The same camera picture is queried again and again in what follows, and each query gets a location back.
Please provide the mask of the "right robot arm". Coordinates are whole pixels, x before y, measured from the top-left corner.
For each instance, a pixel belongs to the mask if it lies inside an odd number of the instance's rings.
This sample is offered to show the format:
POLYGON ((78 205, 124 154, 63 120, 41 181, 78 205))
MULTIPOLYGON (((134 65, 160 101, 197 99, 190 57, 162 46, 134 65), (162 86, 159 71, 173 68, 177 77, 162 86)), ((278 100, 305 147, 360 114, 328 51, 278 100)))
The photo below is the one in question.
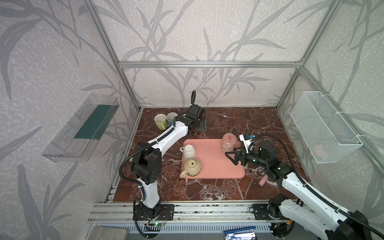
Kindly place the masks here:
POLYGON ((271 181, 278 183, 309 207, 305 209, 279 194, 269 200, 273 218, 290 219, 322 240, 370 240, 372 234, 384 237, 369 225, 368 219, 361 212, 349 211, 312 187, 299 175, 291 158, 289 165, 281 162, 272 142, 263 140, 256 144, 258 138, 260 136, 240 135, 245 146, 226 152, 226 157, 234 165, 252 164, 262 167, 271 181))

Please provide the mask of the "cream speckled squat mug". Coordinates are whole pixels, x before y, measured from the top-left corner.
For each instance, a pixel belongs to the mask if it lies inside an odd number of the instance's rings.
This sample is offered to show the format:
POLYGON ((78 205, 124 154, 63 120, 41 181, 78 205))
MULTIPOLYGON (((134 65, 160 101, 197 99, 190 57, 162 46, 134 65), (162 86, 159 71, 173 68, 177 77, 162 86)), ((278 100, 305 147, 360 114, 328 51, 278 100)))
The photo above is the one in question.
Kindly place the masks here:
POLYGON ((179 177, 181 179, 187 176, 195 177, 201 172, 201 169, 202 169, 202 165, 198 159, 189 158, 186 160, 184 164, 184 170, 180 173, 179 177))

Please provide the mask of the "blue polka dot mug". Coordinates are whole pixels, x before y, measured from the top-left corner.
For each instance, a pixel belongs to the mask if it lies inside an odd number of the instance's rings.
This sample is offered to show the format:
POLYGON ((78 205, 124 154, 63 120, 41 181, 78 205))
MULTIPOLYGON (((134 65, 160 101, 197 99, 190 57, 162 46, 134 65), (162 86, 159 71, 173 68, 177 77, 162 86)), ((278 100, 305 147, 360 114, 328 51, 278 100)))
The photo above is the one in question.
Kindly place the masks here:
POLYGON ((175 112, 171 112, 171 113, 168 113, 166 115, 166 118, 167 118, 167 122, 168 122, 168 125, 171 126, 174 122, 174 118, 176 118, 178 116, 177 113, 175 112))

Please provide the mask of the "light green ceramic mug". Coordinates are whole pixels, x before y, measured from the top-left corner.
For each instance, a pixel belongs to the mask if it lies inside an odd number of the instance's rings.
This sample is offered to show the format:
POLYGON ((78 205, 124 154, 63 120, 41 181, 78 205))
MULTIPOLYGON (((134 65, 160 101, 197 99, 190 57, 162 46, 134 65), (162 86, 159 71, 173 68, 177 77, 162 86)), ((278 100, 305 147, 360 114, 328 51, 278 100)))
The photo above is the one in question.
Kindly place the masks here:
POLYGON ((168 128, 167 116, 165 114, 157 114, 154 121, 158 129, 164 131, 168 128))

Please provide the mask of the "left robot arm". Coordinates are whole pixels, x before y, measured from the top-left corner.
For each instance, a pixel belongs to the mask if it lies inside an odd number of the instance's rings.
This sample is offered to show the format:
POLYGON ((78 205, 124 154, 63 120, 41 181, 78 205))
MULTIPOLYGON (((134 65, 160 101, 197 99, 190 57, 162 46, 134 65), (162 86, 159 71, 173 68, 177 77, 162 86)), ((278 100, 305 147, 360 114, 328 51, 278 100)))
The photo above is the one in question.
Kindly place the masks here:
POLYGON ((205 110, 195 104, 197 91, 192 91, 191 104, 162 134, 149 142, 140 142, 133 154, 119 166, 121 180, 137 184, 142 199, 134 204, 134 217, 152 220, 161 214, 158 179, 162 174, 164 154, 181 138, 196 132, 205 120, 205 110))

